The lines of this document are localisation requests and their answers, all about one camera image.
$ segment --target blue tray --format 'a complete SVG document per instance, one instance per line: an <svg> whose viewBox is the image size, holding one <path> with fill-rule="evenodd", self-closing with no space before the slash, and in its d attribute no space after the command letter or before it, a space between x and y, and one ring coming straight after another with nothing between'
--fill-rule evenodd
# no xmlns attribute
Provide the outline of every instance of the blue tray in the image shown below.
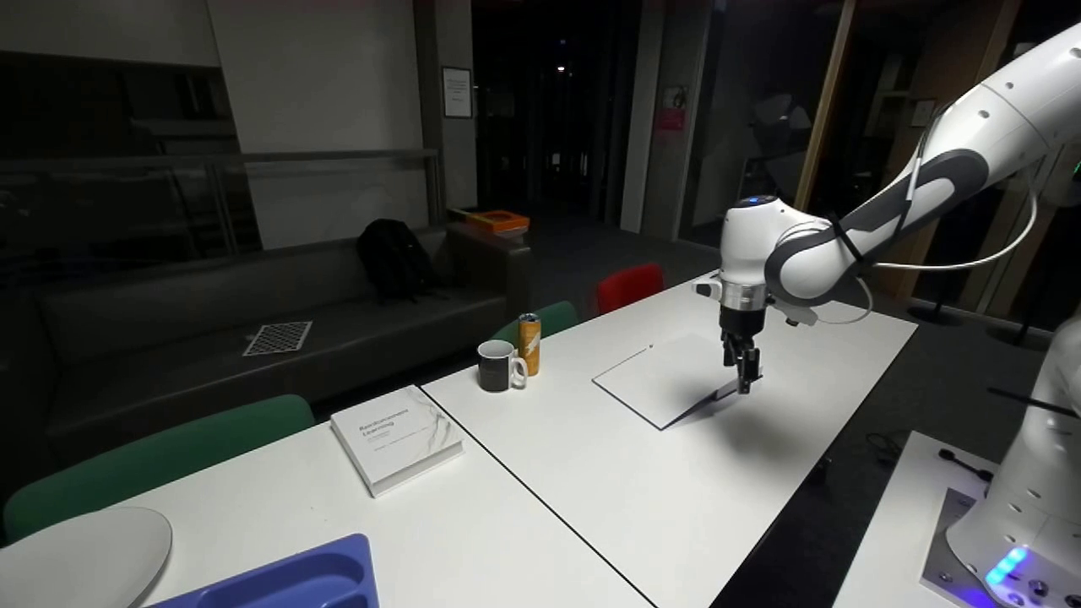
<svg viewBox="0 0 1081 608"><path fill-rule="evenodd" d="M377 608L369 539L335 545L195 587L160 608Z"/></svg>

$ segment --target booklet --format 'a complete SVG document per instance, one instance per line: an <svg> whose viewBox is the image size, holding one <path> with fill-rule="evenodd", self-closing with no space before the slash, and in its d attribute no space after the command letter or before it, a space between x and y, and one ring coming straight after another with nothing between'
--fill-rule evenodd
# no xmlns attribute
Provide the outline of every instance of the booklet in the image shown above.
<svg viewBox="0 0 1081 608"><path fill-rule="evenodd" d="M464 453L464 432L420 384L335 414L331 428L371 496Z"/></svg>

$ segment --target green object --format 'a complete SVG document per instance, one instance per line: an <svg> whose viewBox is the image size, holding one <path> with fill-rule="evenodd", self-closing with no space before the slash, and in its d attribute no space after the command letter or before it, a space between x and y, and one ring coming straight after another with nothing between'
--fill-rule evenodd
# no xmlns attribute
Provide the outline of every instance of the green object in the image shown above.
<svg viewBox="0 0 1081 608"><path fill-rule="evenodd" d="M555 301L546 307L538 307L540 319L540 337L556 336L565 329L573 329L580 320L579 307L572 301ZM517 320L503 325L492 341L511 341L517 347Z"/></svg>
<svg viewBox="0 0 1081 608"><path fill-rule="evenodd" d="M308 425L315 425L308 401L278 394L143 436L21 487L4 505L4 535L7 541L21 541L42 526L128 501Z"/></svg>

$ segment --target cup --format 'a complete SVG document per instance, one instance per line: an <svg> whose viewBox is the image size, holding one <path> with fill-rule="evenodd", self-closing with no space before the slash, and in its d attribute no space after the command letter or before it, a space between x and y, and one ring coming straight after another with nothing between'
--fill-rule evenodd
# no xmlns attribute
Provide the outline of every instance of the cup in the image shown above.
<svg viewBox="0 0 1081 608"><path fill-rule="evenodd" d="M511 341L482 341L477 347L477 382L485 392L527 389L527 363L517 355Z"/></svg>

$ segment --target red chair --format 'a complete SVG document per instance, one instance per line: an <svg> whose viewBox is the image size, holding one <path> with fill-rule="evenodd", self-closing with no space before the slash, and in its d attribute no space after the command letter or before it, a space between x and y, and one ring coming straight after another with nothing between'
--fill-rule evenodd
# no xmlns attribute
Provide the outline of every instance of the red chair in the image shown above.
<svg viewBox="0 0 1081 608"><path fill-rule="evenodd" d="M657 264L634 264L617 274L607 274L593 291L593 304L597 304L597 314L603 314L632 301L653 299L663 286L664 286L664 272Z"/></svg>

